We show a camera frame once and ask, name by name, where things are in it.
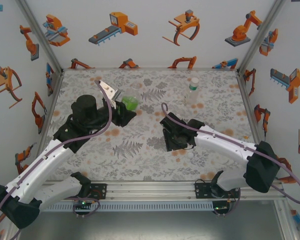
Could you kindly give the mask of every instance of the black mounting plate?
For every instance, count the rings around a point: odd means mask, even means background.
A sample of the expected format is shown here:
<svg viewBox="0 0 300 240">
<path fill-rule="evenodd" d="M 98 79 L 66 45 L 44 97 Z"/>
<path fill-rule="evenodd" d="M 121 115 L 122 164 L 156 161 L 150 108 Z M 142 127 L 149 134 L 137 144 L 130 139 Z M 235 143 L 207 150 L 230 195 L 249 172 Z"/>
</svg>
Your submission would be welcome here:
<svg viewBox="0 0 300 240">
<path fill-rule="evenodd" d="M 91 183 L 90 186 L 90 196 L 91 199 L 103 200 L 106 199 L 107 195 L 107 184 L 105 183 Z"/>
<path fill-rule="evenodd" d="M 195 197 L 196 199 L 228 199 L 228 193 L 225 191 L 224 196 L 222 197 L 216 197 L 213 195 L 211 191 L 209 182 L 197 182 L 194 184 L 194 189 L 195 189 Z M 231 190 L 231 197 L 230 198 L 235 198 L 238 199 L 239 193 L 235 189 Z"/>
</svg>

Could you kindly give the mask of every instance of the table surface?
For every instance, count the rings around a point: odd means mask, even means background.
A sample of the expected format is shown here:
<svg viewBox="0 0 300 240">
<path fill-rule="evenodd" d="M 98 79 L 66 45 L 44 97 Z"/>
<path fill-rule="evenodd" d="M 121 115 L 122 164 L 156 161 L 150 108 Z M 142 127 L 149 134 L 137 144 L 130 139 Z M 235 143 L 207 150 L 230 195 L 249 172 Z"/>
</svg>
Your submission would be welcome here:
<svg viewBox="0 0 300 240">
<path fill-rule="evenodd" d="M 197 102 L 182 99 L 192 77 L 199 78 Z M 161 103 L 186 122 L 197 119 L 215 130 L 246 142 L 253 136 L 234 71 L 217 70 L 67 70 L 50 122 L 45 146 L 72 113 L 71 104 L 89 94 L 102 106 L 94 80 L 126 90 L 137 83 L 141 102 L 127 126 L 111 123 L 102 135 L 90 139 L 49 180 L 64 180 L 81 172 L 93 181 L 192 181 L 210 180 L 220 170 L 241 168 L 233 160 L 204 147 L 167 152 L 160 121 Z"/>
</svg>

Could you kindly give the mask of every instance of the orange dot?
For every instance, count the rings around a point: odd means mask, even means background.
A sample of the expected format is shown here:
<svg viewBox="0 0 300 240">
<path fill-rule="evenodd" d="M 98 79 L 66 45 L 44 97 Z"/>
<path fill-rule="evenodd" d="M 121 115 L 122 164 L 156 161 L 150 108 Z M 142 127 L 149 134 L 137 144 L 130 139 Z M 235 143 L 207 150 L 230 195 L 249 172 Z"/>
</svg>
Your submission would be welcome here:
<svg viewBox="0 0 300 240">
<path fill-rule="evenodd" d="M 207 175 L 201 174 L 201 175 L 200 175 L 200 178 L 201 178 L 202 180 L 206 180 L 206 179 L 207 179 Z"/>
<path fill-rule="evenodd" d="M 60 115 L 60 111 L 59 111 L 59 110 L 55 110 L 55 111 L 53 112 L 53 116 L 57 117 L 57 116 L 59 116 L 59 115 Z"/>
<path fill-rule="evenodd" d="M 179 151 L 179 154 L 180 154 L 180 155 L 185 155 L 186 152 L 187 152 L 187 150 L 185 150 L 185 149 L 180 149 L 180 150 L 178 150 L 178 151 Z"/>
<path fill-rule="evenodd" d="M 203 103 L 198 103 L 196 106 L 198 109 L 203 109 L 205 105 Z"/>
<path fill-rule="evenodd" d="M 228 135 L 230 137 L 232 137 L 234 135 L 234 131 L 230 128 L 227 128 L 225 131 L 224 131 L 224 134 L 225 135 Z"/>
<path fill-rule="evenodd" d="M 118 128 L 115 128 L 111 131 L 111 135 L 114 137 L 118 136 L 119 133 L 120 133 L 120 130 Z"/>
<path fill-rule="evenodd" d="M 141 114 L 142 114 L 142 110 L 141 109 L 138 109 L 137 111 L 135 111 L 136 112 L 136 115 L 137 116 L 140 116 Z"/>
<path fill-rule="evenodd" d="M 206 176 L 207 176 L 207 178 L 208 178 L 209 180 L 212 180 L 212 179 L 214 178 L 215 175 L 216 175 L 216 174 L 215 174 L 213 171 L 210 171 L 210 172 L 208 172 L 208 173 L 206 174 Z"/>
</svg>

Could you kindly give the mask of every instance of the clear plastic bottle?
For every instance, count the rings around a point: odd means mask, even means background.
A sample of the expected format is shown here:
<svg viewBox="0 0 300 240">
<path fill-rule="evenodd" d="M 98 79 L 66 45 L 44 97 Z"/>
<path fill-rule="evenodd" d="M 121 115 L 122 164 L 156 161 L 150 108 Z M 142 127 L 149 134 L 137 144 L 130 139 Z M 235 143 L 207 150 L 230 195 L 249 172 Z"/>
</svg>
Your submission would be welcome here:
<svg viewBox="0 0 300 240">
<path fill-rule="evenodd" d="M 199 85 L 199 79 L 197 77 L 191 78 L 189 87 L 185 91 L 184 105 L 191 105 L 197 103 L 197 97 L 198 97 L 198 85 Z"/>
<path fill-rule="evenodd" d="M 139 93 L 140 84 L 134 83 L 124 91 L 122 96 L 122 102 L 125 104 L 127 110 L 135 111 L 138 107 L 138 104 L 141 100 L 141 96 Z"/>
</svg>

